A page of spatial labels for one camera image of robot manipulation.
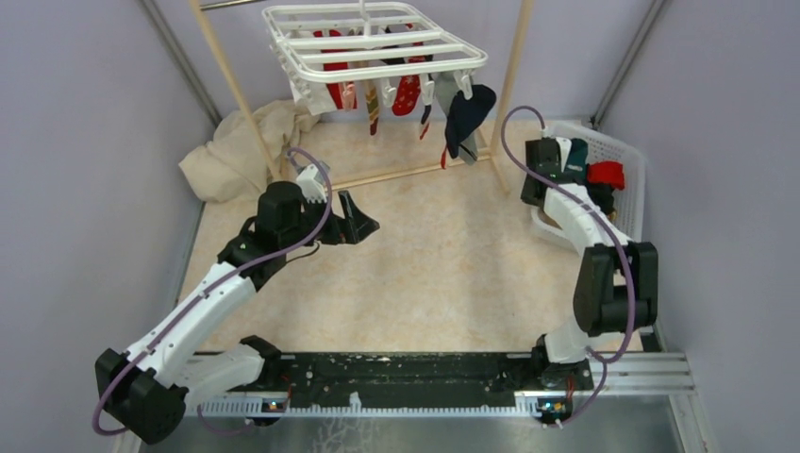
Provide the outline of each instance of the white wall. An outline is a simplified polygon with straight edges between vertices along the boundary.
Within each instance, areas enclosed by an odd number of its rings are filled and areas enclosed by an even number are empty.
[[[211,129],[132,0],[4,5],[0,67],[0,451],[105,451],[94,360],[174,303]]]
[[[650,2],[537,0],[513,103],[535,105],[550,117],[594,114]],[[289,82],[269,49],[266,24],[260,12],[273,4],[304,3],[347,2],[281,0],[208,12],[253,108],[292,97]],[[519,0],[407,0],[407,3],[447,30],[486,50],[489,64],[477,73],[476,81],[487,84],[499,94]],[[220,112],[226,115],[237,109],[188,1],[159,0],[158,4]],[[441,115],[438,109],[434,112]],[[419,119],[420,115],[417,112],[405,118]],[[335,116],[360,119],[365,113]]]
[[[722,452],[800,445],[800,3],[673,2],[607,133],[648,158],[659,317]]]

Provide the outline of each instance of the gray floor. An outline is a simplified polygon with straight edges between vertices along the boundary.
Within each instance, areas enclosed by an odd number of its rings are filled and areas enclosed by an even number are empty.
[[[603,397],[564,430],[521,419],[284,419],[236,437],[204,429],[196,418],[145,452],[642,452],[682,451],[666,396]],[[217,428],[242,420],[211,419]]]

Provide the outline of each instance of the beige cloth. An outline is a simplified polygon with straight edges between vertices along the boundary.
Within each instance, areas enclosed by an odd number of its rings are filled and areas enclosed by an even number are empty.
[[[301,133],[309,132],[319,121],[319,116],[295,106],[293,101],[271,102],[253,115],[275,162],[283,150],[300,143]],[[179,166],[194,194],[203,201],[257,199],[272,180],[256,137],[238,110],[220,123],[211,142],[194,148]]]

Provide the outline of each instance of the laundry basket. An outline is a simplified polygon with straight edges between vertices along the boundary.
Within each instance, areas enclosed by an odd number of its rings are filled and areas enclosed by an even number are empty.
[[[556,122],[547,128],[551,137],[583,139],[589,145],[587,163],[616,160],[623,164],[625,189],[614,191],[614,208],[617,218],[613,224],[634,241],[642,239],[642,217],[644,215],[644,157],[638,149],[611,137],[573,123]],[[536,236],[551,243],[572,249],[564,233],[555,226],[546,224],[539,215],[539,208],[531,208],[533,231]]]

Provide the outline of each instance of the gray sock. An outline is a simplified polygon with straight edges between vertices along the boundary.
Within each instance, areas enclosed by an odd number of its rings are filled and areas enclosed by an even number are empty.
[[[436,94],[436,100],[439,102],[439,107],[442,108],[444,111],[444,115],[446,116],[450,113],[450,104],[453,103],[453,98],[456,97],[456,94],[460,90],[458,84],[456,83],[456,78],[453,76],[453,73],[440,73],[434,82],[434,94]],[[467,148],[468,151],[465,151],[463,148],[458,149],[458,156],[466,162],[467,165],[472,165],[475,163],[475,159],[477,158],[477,144],[475,143],[475,133],[473,132],[467,137],[466,140],[461,142],[461,146]]]

